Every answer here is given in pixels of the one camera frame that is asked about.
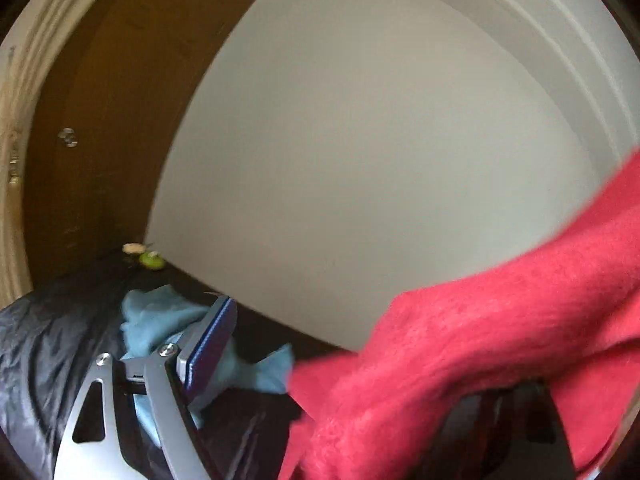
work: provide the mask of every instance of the wooden door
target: wooden door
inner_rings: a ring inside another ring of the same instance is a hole
[[[98,0],[83,17],[44,83],[28,143],[34,285],[142,240],[189,100],[253,1]],[[58,138],[63,128],[75,147]]]

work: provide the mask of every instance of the bolt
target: bolt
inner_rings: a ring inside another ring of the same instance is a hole
[[[104,366],[109,362],[109,359],[111,359],[111,354],[105,352],[104,354],[98,355],[98,358],[95,360],[95,363],[98,366]]]
[[[178,351],[178,345],[174,343],[167,343],[160,347],[160,349],[158,350],[158,353],[162,357],[169,357],[170,355],[175,354],[177,351]]]

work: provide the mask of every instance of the light blue rag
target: light blue rag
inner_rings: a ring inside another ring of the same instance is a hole
[[[120,326],[127,353],[122,359],[146,357],[161,344],[175,343],[192,323],[201,320],[208,306],[191,303],[174,291],[171,285],[150,292],[132,290],[122,302],[125,322]],[[238,357],[231,338],[222,352],[205,392],[189,406],[197,428],[202,427],[200,410],[227,388],[244,388],[267,394],[287,393],[287,383],[293,368],[290,344],[269,354],[259,363],[249,364]],[[156,423],[147,396],[134,395],[136,416],[156,446],[160,447]]]

